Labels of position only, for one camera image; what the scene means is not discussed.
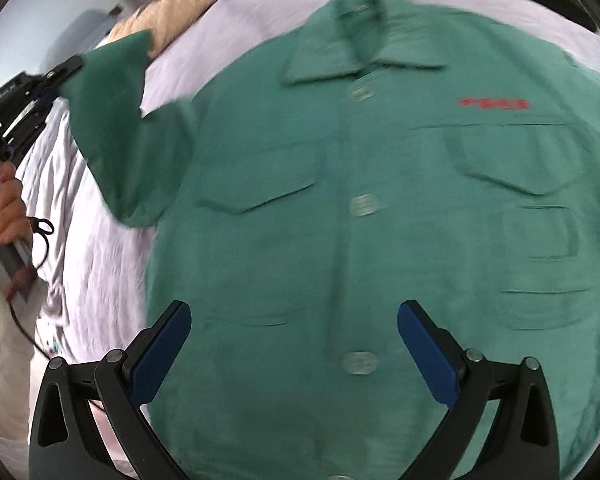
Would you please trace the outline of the person's left hand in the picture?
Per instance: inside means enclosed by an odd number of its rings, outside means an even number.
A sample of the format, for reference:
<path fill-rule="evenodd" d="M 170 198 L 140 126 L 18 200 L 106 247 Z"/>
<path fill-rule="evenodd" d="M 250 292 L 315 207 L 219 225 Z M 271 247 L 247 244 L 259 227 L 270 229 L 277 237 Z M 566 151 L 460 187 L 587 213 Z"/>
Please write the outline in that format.
<path fill-rule="evenodd" d="M 21 198 L 22 183 L 12 162 L 0 166 L 0 247 L 19 244 L 31 251 L 33 233 Z"/>

